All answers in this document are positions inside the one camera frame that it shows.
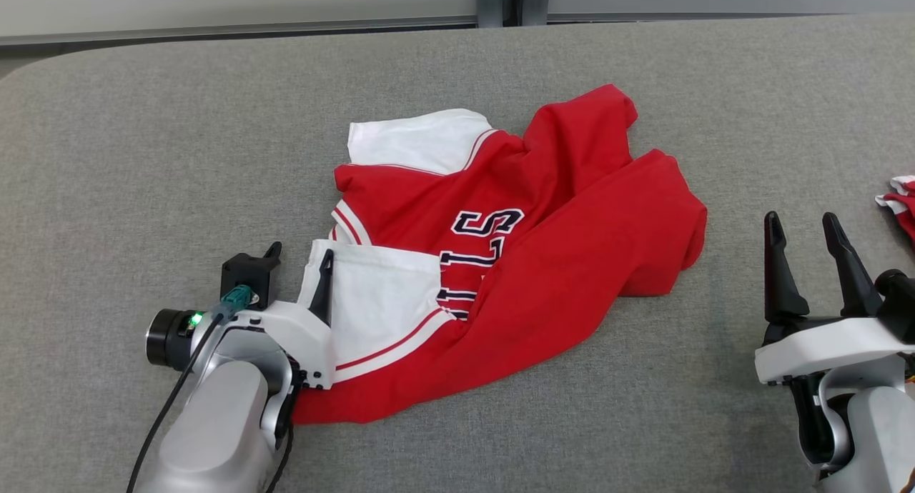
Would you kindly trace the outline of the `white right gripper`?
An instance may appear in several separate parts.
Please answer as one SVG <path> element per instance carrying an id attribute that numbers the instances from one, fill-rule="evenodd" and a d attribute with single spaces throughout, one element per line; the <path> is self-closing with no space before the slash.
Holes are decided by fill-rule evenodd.
<path id="1" fill-rule="evenodd" d="M 847 319 L 801 330 L 757 349 L 755 367 L 762 384 L 913 353 L 913 344 L 903 343 L 875 317 L 883 300 L 836 214 L 824 213 L 821 225 L 836 262 L 844 302 L 840 315 Z M 765 215 L 763 232 L 764 318 L 770 328 L 797 329 L 810 314 L 809 304 L 798 292 L 785 254 L 787 238 L 775 211 Z"/>

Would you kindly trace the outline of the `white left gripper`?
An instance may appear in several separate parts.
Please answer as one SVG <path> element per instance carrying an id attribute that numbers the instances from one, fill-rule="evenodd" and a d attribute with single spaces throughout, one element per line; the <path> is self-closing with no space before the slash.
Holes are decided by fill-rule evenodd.
<path id="1" fill-rule="evenodd" d="M 275 240 L 262 265 L 278 267 L 282 252 L 282 242 Z M 308 310 L 277 301 L 262 312 L 244 310 L 219 322 L 209 312 L 161 310 L 147 330 L 148 362 L 178 372 L 190 365 L 200 380 L 223 364 L 248 362 L 264 376 L 269 391 L 295 385 L 327 391 L 336 362 L 330 329 L 334 258 L 333 249 L 327 249 Z"/>

